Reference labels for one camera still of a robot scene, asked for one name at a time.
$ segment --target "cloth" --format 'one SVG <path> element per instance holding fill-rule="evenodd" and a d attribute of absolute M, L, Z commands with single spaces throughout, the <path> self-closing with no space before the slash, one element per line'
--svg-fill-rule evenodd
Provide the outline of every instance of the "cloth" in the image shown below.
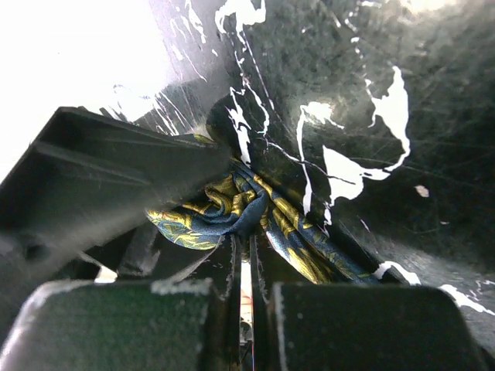
<path fill-rule="evenodd" d="M 199 135 L 196 139 L 209 141 Z M 248 237 L 261 225 L 273 248 L 315 284 L 377 282 L 237 159 L 221 180 L 205 187 L 202 197 L 171 211 L 146 212 L 163 236 L 189 249 L 214 249 L 220 236 L 238 233 Z"/>

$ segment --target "twisted fabric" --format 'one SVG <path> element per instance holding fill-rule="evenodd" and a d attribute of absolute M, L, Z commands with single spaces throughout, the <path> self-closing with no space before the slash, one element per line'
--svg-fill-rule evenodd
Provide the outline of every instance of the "twisted fabric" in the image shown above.
<path fill-rule="evenodd" d="M 146 212 L 163 236 L 189 249 L 214 249 L 223 234 L 247 237 L 259 224 L 272 247 L 315 284 L 377 282 L 237 159 L 233 159 L 229 173 L 205 187 L 201 197 L 171 211 Z"/>

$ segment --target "scratched surface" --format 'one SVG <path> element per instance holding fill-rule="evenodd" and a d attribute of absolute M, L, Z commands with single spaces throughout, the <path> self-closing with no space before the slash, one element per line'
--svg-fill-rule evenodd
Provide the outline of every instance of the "scratched surface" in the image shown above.
<path fill-rule="evenodd" d="M 39 62 L 18 76 L 13 64 L 2 70 L 17 76 L 3 83 L 4 120 L 18 120 L 18 81 L 30 80 L 39 99 L 25 121 L 39 124 L 27 137 L 25 125 L 10 126 L 25 137 L 2 157 L 0 178 L 60 105 L 169 135 L 206 125 L 377 277 L 450 294 L 495 354 L 495 3 L 64 6 L 47 0 L 32 12 L 45 18 L 22 41 L 29 54 L 19 42 L 8 53 L 32 60 L 34 50 Z M 50 7 L 65 16 L 48 19 Z M 41 22 L 21 18 L 9 27 Z M 12 136 L 0 135 L 2 148 Z"/>

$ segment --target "blue and yellow fabric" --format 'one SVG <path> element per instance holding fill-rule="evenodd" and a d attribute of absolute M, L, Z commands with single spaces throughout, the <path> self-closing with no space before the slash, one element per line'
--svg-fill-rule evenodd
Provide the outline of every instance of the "blue and yellow fabric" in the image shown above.
<path fill-rule="evenodd" d="M 214 249 L 220 236 L 227 233 L 247 237 L 259 224 L 273 248 L 315 284 L 377 282 L 236 159 L 228 174 L 205 187 L 203 197 L 172 211 L 150 209 L 147 215 L 167 239 L 194 250 Z"/>

